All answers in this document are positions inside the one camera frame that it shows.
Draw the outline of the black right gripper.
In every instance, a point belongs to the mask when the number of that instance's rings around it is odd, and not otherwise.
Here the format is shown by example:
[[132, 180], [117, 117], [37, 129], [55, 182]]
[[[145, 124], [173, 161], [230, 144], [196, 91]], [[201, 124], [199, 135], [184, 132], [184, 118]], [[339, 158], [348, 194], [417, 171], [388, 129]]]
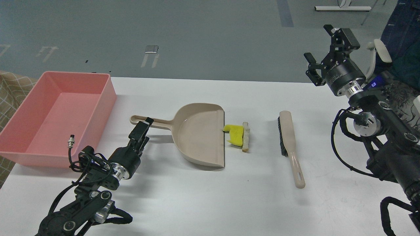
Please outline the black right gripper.
[[[356, 63], [349, 57], [350, 53], [360, 49], [361, 45], [349, 28], [336, 29], [332, 25], [324, 25], [324, 30], [330, 36], [331, 44], [324, 65], [317, 63], [310, 52], [304, 53], [308, 62], [306, 76], [315, 86], [324, 86], [326, 83], [335, 96], [343, 96], [343, 87], [350, 82], [361, 84], [366, 76]], [[317, 70], [324, 69], [324, 78]]]

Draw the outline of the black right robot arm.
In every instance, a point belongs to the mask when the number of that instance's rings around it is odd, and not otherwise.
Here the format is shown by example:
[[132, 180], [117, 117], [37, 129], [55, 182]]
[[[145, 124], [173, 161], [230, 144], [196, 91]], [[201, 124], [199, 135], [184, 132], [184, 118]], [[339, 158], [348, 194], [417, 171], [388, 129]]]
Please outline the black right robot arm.
[[381, 181], [398, 183], [409, 200], [404, 203], [386, 197], [380, 203], [382, 227], [387, 236], [394, 236], [388, 205], [394, 204], [409, 211], [409, 217], [419, 229], [419, 132], [401, 120], [387, 103], [384, 88], [362, 86], [366, 76], [350, 58], [360, 44], [349, 28], [324, 25], [330, 36], [330, 48], [317, 63], [309, 52], [306, 75], [316, 86], [328, 85], [335, 96], [346, 96], [349, 108], [341, 109], [333, 122], [342, 133], [364, 144], [368, 153], [368, 176]]

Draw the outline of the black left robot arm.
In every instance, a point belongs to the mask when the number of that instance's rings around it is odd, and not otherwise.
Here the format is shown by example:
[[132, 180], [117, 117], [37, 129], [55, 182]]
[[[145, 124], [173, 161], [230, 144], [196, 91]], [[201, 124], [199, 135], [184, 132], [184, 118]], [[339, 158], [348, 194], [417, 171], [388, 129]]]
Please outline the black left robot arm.
[[83, 236], [92, 226], [130, 224], [132, 216], [115, 206], [112, 191], [138, 169], [153, 122], [150, 117], [139, 121], [128, 136], [128, 144], [117, 148], [109, 158], [86, 146], [77, 161], [70, 160], [70, 168], [80, 177], [54, 199], [37, 235]]

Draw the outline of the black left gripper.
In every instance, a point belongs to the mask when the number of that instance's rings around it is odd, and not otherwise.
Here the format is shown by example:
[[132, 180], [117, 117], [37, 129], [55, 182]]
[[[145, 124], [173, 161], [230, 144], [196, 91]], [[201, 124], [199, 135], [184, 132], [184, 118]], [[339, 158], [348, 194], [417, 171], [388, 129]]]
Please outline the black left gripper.
[[131, 131], [128, 138], [129, 146], [117, 148], [108, 159], [111, 163], [118, 164], [126, 170], [124, 179], [130, 179], [141, 164], [140, 155], [149, 141], [147, 132], [154, 119], [147, 117], [145, 121], [139, 121]]

